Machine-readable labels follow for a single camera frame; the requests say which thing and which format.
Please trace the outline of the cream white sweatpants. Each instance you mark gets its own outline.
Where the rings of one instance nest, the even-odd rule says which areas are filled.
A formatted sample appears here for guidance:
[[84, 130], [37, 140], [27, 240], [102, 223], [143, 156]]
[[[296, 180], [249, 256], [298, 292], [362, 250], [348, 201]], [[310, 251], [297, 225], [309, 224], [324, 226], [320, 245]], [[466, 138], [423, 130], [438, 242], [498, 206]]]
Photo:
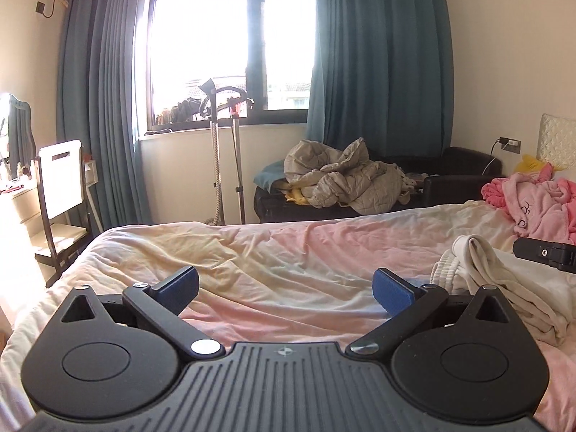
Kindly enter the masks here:
[[560, 346], [575, 322], [575, 275], [494, 249], [478, 235], [457, 237], [429, 281], [451, 294], [494, 286], [537, 340]]

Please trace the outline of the pink fleece robe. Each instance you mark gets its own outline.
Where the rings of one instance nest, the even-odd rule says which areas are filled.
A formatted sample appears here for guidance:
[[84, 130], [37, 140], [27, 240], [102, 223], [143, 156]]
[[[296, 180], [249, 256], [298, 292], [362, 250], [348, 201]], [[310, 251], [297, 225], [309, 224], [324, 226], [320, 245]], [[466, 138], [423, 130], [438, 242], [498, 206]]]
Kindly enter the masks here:
[[575, 171], [516, 172], [484, 184], [482, 199], [513, 222], [513, 232], [549, 242], [575, 244]]

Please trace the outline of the yellow plush toy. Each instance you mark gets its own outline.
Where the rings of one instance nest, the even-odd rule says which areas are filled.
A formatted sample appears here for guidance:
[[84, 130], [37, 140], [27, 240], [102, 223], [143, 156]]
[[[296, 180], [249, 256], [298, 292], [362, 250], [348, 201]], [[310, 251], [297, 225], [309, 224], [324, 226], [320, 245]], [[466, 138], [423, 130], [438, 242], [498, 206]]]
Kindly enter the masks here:
[[528, 176], [544, 176], [548, 179], [556, 172], [562, 171], [562, 168], [554, 166], [551, 162], [537, 159], [532, 155], [523, 154], [513, 171]]

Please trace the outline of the pink and yellow bed quilt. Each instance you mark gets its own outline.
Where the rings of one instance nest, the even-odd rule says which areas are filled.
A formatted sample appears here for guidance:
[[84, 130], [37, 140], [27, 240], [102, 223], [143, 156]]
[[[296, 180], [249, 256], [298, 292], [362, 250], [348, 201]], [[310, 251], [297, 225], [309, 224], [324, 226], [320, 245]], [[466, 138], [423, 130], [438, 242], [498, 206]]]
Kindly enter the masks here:
[[506, 215], [480, 201], [347, 220], [223, 227], [177, 222], [108, 230], [22, 314], [3, 343], [1, 427], [16, 431], [32, 419], [19, 379], [23, 359], [77, 286], [120, 293], [193, 266], [200, 291], [183, 316], [222, 344], [328, 340], [345, 345], [384, 321], [371, 290], [378, 268], [425, 283], [453, 241], [471, 234], [503, 252], [514, 241]]

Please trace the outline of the white quilted headboard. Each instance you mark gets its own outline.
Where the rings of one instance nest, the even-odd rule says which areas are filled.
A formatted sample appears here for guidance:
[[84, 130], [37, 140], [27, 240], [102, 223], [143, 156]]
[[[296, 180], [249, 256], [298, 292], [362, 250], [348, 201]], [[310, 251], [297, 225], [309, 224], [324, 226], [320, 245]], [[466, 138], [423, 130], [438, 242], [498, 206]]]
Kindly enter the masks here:
[[536, 158], [550, 162], [561, 169], [572, 169], [576, 161], [576, 121], [543, 114], [540, 127]]

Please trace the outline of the black sofa bench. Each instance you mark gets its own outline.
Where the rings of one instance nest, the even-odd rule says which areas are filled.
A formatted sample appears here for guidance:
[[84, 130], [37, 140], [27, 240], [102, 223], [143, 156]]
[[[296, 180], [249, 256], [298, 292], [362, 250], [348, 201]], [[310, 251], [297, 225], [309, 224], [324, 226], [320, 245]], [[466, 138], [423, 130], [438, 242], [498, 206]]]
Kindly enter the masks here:
[[[448, 147], [439, 157], [389, 156], [383, 162], [395, 163], [407, 174], [418, 176], [416, 193], [403, 205], [395, 203], [392, 210], [403, 211], [443, 204], [462, 204], [481, 198], [481, 187], [502, 176], [502, 162], [483, 152], [462, 147]], [[317, 209], [287, 201], [280, 190], [268, 193], [256, 186], [254, 211], [261, 223], [337, 220], [357, 217], [350, 207], [335, 205]]]

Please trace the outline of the white dresser desk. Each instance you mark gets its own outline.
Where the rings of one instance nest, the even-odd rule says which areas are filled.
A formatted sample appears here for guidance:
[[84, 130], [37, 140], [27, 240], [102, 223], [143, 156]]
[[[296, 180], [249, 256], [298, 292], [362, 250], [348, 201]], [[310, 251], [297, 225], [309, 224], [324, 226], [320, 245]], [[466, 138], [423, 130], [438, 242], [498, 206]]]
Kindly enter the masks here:
[[[12, 200], [15, 216], [19, 223], [26, 228], [36, 260], [50, 264], [52, 256], [42, 224], [36, 170], [34, 168], [35, 165], [32, 165], [29, 169], [31, 176], [22, 175], [18, 180], [11, 183], [9, 187], [5, 188], [1, 194], [1, 199]], [[55, 250], [59, 256], [63, 256], [65, 252], [84, 238], [92, 236], [92, 231], [89, 228], [55, 221], [51, 224], [51, 232]]]

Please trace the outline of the grey puffer jacket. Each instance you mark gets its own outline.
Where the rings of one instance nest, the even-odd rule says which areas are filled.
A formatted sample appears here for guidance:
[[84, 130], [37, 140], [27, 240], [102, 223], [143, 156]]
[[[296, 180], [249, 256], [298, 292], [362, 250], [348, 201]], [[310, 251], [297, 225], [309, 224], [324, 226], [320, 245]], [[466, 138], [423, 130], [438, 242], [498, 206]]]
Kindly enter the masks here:
[[348, 207], [360, 215], [377, 215], [407, 204], [416, 182], [395, 164], [369, 158], [364, 139], [338, 150], [301, 140], [284, 160], [285, 191], [290, 199], [317, 209]]

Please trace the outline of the white backed wooden chair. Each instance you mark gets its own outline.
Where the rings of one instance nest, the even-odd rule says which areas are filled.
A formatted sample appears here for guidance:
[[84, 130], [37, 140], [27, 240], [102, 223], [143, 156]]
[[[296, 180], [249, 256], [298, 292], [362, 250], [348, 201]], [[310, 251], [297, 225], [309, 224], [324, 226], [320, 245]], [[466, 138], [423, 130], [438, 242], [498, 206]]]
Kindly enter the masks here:
[[81, 141], [41, 148], [35, 173], [42, 230], [31, 243], [36, 261], [54, 270], [50, 287], [92, 240]]

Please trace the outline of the vanity mirror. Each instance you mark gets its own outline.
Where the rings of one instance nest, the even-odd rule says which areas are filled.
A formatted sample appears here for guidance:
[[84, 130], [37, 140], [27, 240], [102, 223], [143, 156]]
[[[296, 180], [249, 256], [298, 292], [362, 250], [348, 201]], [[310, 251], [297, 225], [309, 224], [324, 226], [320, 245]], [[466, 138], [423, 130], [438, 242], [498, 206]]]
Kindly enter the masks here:
[[9, 93], [1, 94], [1, 165], [11, 180], [18, 177], [19, 165], [27, 167], [36, 157], [31, 128], [31, 106]]

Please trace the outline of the left teal curtain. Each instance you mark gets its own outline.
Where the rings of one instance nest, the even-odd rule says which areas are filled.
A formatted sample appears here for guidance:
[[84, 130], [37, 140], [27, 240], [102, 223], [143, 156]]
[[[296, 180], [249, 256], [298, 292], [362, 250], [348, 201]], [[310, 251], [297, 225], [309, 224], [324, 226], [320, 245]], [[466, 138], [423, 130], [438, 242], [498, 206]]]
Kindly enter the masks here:
[[78, 139], [98, 169], [104, 228], [150, 223], [138, 141], [137, 39], [144, 0], [69, 0], [60, 38], [57, 139]]

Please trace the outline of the teal curtain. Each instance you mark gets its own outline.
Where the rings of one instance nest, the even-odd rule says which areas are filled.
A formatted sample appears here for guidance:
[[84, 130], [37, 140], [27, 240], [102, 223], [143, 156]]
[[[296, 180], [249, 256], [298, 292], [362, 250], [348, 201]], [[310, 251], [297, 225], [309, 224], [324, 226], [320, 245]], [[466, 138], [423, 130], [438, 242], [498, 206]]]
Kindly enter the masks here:
[[453, 109], [446, 0], [316, 0], [308, 139], [436, 157], [451, 143]]
[[98, 169], [104, 228], [150, 223], [138, 141], [137, 39], [144, 0], [69, 0], [60, 38], [57, 139], [78, 139]]

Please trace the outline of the right teal curtain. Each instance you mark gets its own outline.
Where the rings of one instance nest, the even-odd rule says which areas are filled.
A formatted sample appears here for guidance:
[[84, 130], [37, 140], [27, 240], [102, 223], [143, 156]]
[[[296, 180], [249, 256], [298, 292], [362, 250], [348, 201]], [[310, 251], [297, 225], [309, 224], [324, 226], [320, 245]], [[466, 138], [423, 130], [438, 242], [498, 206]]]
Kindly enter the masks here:
[[436, 157], [451, 143], [453, 109], [446, 0], [316, 0], [308, 139]]

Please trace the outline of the dark framed window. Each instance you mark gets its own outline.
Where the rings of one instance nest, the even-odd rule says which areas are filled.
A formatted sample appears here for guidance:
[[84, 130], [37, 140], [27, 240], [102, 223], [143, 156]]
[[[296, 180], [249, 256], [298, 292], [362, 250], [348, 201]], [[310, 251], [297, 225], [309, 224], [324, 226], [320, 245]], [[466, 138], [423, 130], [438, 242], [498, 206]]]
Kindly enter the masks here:
[[148, 129], [206, 127], [207, 80], [246, 91], [248, 125], [303, 124], [315, 29], [316, 0], [150, 0]]

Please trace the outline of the wall power outlet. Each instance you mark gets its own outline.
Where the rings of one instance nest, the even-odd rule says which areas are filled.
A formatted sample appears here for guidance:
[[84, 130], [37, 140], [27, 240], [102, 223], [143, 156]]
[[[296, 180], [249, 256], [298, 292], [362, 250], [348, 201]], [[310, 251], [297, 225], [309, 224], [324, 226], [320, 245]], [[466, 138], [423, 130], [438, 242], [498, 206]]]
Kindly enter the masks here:
[[521, 151], [521, 141], [519, 139], [509, 139], [504, 136], [500, 136], [498, 143], [501, 149], [513, 154], [519, 154]]

